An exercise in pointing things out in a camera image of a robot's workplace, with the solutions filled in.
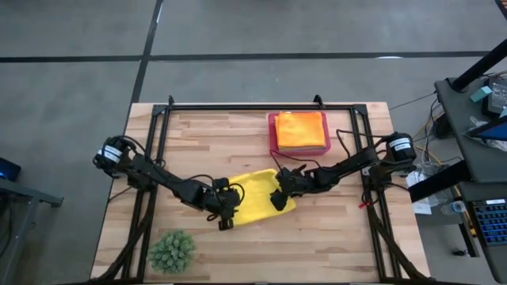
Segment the red tray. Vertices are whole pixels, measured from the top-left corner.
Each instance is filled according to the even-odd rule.
[[[301,150],[301,151],[280,151],[278,149],[278,142],[276,140],[276,126],[275,126],[275,117],[278,116],[278,113],[273,113],[268,115],[268,125],[269,125],[269,149],[279,151],[282,154],[290,155],[290,156],[303,156],[303,155],[323,155],[328,150],[331,149],[331,139],[330,133],[327,128],[327,118],[324,112],[322,114],[322,127],[324,128],[324,138],[326,139],[326,148],[323,150]]]

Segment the succulent plant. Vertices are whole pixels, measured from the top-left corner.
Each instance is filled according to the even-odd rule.
[[[183,230],[165,233],[150,249],[151,267],[164,274],[183,272],[190,265],[195,249],[192,236]]]

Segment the orange towel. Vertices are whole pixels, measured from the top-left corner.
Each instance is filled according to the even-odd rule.
[[[280,112],[275,126],[279,148],[326,147],[320,112]]]

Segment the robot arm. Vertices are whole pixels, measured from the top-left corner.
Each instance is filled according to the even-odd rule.
[[[171,190],[185,205],[199,211],[211,212],[208,221],[220,217],[220,230],[233,228],[234,208],[239,206],[242,198],[240,199],[238,191],[231,187],[227,178],[214,180],[208,175],[198,175],[181,179],[164,170],[145,154],[138,153],[138,145],[135,140],[125,136],[108,138],[93,158],[93,163],[113,178],[118,177],[117,174],[126,175],[128,185],[133,188],[149,190],[160,184]],[[212,179],[212,185],[194,180],[196,177],[209,177]]]
[[[387,154],[380,159],[376,147],[382,143],[386,143]],[[412,138],[407,134],[395,132],[382,137],[374,146],[366,147],[331,167],[319,166],[304,170],[306,165],[302,165],[292,171],[282,168],[276,175],[280,189],[271,194],[271,202],[278,211],[282,211],[288,197],[327,192],[337,185],[341,178],[368,167],[368,187],[381,191],[391,182],[393,172],[414,170],[412,163],[416,157]]]

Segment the yellow cloth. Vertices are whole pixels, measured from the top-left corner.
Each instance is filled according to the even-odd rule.
[[[271,203],[270,194],[280,187],[275,178],[276,173],[275,169],[265,169],[229,178],[230,184],[238,183],[245,189],[245,199],[236,207],[238,211],[234,213],[232,219],[235,226],[281,215],[295,208],[293,198],[288,198],[287,206],[282,211],[277,211]],[[242,195],[238,186],[232,187]]]

